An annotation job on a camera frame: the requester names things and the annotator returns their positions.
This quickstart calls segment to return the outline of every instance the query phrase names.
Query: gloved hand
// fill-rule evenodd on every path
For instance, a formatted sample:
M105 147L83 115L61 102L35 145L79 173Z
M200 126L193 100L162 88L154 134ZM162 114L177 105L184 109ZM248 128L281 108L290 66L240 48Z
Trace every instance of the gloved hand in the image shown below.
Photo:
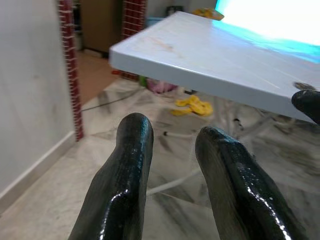
M295 93L291 99L296 109L320 125L320 92L302 90Z

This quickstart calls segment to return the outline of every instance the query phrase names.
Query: black wire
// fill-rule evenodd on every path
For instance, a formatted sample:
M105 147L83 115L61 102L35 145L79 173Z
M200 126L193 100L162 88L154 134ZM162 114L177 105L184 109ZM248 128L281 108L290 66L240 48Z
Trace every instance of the black wire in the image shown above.
M132 97L133 95L137 94L138 92L140 92L141 90L143 90L144 88L140 88L136 91L134 91L133 93L131 93L130 95L128 96L125 96L123 98L120 98L120 99L117 99L117 100L114 100L114 101L110 101L110 102L107 102L107 103L104 103L104 104L101 104L101 105L98 105L98 106L93 106L93 107L89 107L89 108L86 108L86 109L83 109L81 112L84 112L84 111L88 111L88 110L91 110L91 109L96 109L96 108L100 108L100 107L103 107L103 106L106 106L106 105L109 105L109 104L114 104L116 102L120 102L122 100L125 100L127 98L130 98Z

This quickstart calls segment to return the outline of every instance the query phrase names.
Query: brick pillar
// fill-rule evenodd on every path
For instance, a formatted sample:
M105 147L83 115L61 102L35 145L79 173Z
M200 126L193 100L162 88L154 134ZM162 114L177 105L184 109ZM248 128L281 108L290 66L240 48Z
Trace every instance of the brick pillar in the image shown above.
M122 36L127 39L140 32L145 27L147 0L124 0L122 15ZM138 81L138 75L122 71L121 77L124 79Z
M81 102L78 83L78 69L76 48L74 43L74 23L72 0L57 0L58 15L60 20L61 39L64 51L64 59L69 84L69 93L73 113L73 124L76 140L79 141L84 136Z

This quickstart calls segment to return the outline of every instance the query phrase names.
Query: table top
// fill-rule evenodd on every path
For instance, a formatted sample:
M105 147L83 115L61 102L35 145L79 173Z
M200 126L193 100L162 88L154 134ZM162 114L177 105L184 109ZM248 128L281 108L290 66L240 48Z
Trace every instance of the table top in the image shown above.
M295 82L320 90L320 68L240 38L225 23L177 12L110 49L119 70L312 122L291 104Z

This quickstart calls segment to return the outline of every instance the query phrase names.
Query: yellow cloth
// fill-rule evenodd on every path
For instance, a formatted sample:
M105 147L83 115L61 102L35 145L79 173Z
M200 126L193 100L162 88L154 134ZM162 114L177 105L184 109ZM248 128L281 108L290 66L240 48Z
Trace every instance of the yellow cloth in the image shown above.
M213 107L209 102L200 101L200 99L195 95L191 95L187 99L176 100L175 105L178 107L189 107L184 109L171 110L170 112L174 116L182 116L190 113L195 113L197 115L206 117L210 116L214 112Z
M194 15L198 15L201 17L205 17L207 19L214 19L217 21L221 21L225 16L222 15L220 12L215 10L214 8L199 8L192 12Z

